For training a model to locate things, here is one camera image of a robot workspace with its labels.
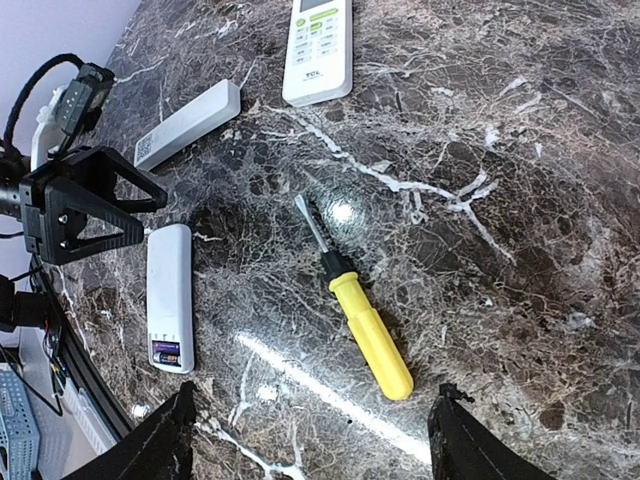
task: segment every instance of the light blue basket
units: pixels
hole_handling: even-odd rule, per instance
[[[0,372],[0,470],[5,480],[30,480],[38,466],[40,432],[27,392],[11,371]]]

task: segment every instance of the qr code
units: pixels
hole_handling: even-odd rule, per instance
[[[136,149],[136,158],[138,160],[149,155],[149,153],[151,152],[152,140],[153,137],[151,134],[149,134],[138,142],[138,147]]]

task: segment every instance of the yellow handle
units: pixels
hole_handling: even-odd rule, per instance
[[[390,400],[404,400],[413,391],[413,378],[380,315],[371,306],[356,272],[345,273],[329,284],[329,290],[347,315],[349,328],[376,377],[382,393]]]

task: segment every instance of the marble table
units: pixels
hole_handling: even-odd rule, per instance
[[[559,479],[640,477],[640,3],[356,0],[354,90],[281,99],[289,2],[143,0],[91,144],[223,78],[242,114],[154,171],[194,233],[200,479],[428,479],[443,381]],[[415,378],[380,393],[293,198],[312,199]],[[123,405],[149,366],[145,245],[53,269]]]

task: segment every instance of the yellow screwdriver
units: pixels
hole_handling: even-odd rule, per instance
[[[413,378],[387,328],[382,323],[380,315],[371,306],[358,283],[358,274],[337,250],[328,247],[311,216],[304,197],[298,195],[295,202],[320,245],[321,263],[330,282],[329,290],[338,298],[347,316],[351,333],[376,377],[382,393],[390,400],[404,400],[413,391]]]

